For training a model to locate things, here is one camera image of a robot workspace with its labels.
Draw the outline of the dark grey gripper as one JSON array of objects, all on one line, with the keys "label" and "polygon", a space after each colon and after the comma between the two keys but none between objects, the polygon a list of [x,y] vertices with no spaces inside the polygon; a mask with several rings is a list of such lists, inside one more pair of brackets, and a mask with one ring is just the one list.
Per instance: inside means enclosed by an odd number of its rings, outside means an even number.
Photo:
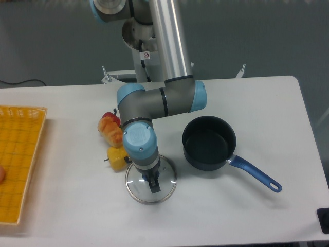
[{"label": "dark grey gripper", "polygon": [[138,165],[134,165],[134,167],[137,169],[139,173],[142,174],[142,176],[148,180],[149,187],[151,190],[151,193],[158,193],[161,192],[161,188],[159,186],[158,178],[159,178],[159,167],[160,164],[155,165],[154,167],[147,169],[146,166],[139,167]]}]

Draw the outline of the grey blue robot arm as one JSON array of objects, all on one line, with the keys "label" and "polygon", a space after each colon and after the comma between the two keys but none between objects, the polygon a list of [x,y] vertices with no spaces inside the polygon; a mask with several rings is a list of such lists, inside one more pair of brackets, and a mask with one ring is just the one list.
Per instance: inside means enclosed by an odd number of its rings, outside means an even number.
[{"label": "grey blue robot arm", "polygon": [[193,77],[178,1],[91,1],[95,18],[124,20],[135,83],[117,91],[123,145],[152,193],[160,192],[161,164],[154,119],[189,113],[207,104],[205,86]]}]

